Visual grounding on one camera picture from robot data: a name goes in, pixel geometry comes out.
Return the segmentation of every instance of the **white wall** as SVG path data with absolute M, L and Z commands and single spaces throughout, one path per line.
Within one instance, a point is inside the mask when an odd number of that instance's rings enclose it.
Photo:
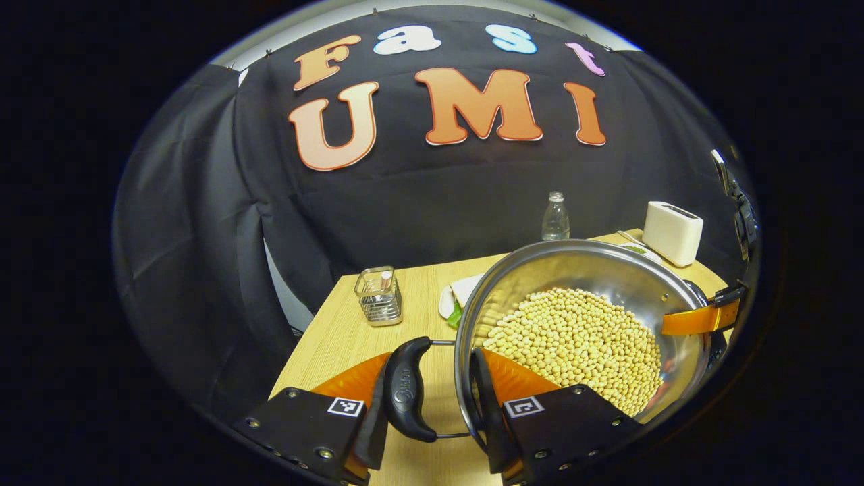
M 370 15 L 372 8 L 383 12 L 385 10 L 419 5 L 466 5 L 503 10 L 522 16 L 535 14 L 543 22 L 567 29 L 576 34 L 587 35 L 592 41 L 606 45 L 612 49 L 641 50 L 597 22 L 581 16 L 572 10 L 544 0 L 470 0 L 462 2 L 453 0 L 438 0 L 434 2 L 425 0 L 365 0 L 362 2 L 327 0 L 291 12 L 281 19 L 264 26 L 259 31 L 246 37 L 243 41 L 228 48 L 224 53 L 213 59 L 211 63 L 242 71 L 253 62 L 264 57 L 267 49 L 276 50 L 335 23 Z

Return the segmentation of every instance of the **stainless steel pot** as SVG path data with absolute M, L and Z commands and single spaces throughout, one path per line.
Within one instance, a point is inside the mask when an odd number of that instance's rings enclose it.
M 553 286 L 606 296 L 636 315 L 660 345 L 664 386 L 634 418 L 646 423 L 699 383 L 708 364 L 709 335 L 664 336 L 663 315 L 704 305 L 675 273 L 621 246 L 591 240 L 544 241 L 510 253 L 483 276 L 462 313 L 455 343 L 455 381 L 468 431 L 482 448 L 478 404 L 472 392 L 470 356 L 482 343 L 480 326 L 494 326 L 525 295 Z

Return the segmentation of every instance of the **pot handle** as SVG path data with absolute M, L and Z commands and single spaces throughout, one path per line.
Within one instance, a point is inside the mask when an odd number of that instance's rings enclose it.
M 687 286 L 696 293 L 696 296 L 699 297 L 699 303 L 702 304 L 703 307 L 708 305 L 708 297 L 705 295 L 705 292 L 703 292 L 702 289 L 699 288 L 699 285 L 696 285 L 695 282 L 691 282 L 689 280 L 684 280 L 684 283 L 687 284 Z
M 384 407 L 387 419 L 405 437 L 423 442 L 469 435 L 468 432 L 439 435 L 426 425 L 421 415 L 423 377 L 420 375 L 420 358 L 433 344 L 452 346 L 454 342 L 431 340 L 426 336 L 417 337 L 396 348 L 384 367 Z

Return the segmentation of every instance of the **black fabric backdrop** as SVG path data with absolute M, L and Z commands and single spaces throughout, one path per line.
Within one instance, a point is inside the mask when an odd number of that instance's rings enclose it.
M 538 51 L 495 47 L 485 32 L 490 23 L 529 32 Z M 443 44 L 372 52 L 378 34 L 411 24 L 432 28 Z M 350 47 L 336 75 L 293 91 L 297 56 L 352 34 L 363 41 Z M 564 42 L 594 54 L 606 76 L 589 72 Z M 431 67 L 456 68 L 478 88 L 495 69 L 527 73 L 543 138 L 510 142 L 493 133 L 481 140 L 469 131 L 462 144 L 426 144 L 432 111 L 414 74 Z M 159 111 L 130 158 L 113 224 L 119 290 L 144 347 L 172 385 L 222 419 L 266 400 L 295 346 L 262 237 L 312 311 L 341 275 L 366 267 L 468 259 L 539 240 L 550 190 L 564 193 L 574 238 L 642 227 L 648 201 L 687 208 L 705 220 L 697 258 L 728 282 L 743 271 L 734 205 L 709 155 L 720 150 L 748 190 L 732 142 L 647 54 L 607 52 L 498 10 L 429 6 L 320 30 L 253 63 L 239 87 L 238 75 L 205 66 Z M 366 81 L 379 83 L 372 151 L 344 169 L 307 168 L 288 114 L 329 99 L 327 141 L 341 145 L 351 126 L 336 95 Z M 576 140 L 564 82 L 596 93 L 604 146 Z

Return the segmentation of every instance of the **wire basket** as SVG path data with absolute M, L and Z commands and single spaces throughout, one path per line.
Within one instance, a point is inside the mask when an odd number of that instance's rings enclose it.
M 402 292 L 392 266 L 377 266 L 362 271 L 354 286 L 360 307 L 371 326 L 391 326 L 402 322 Z

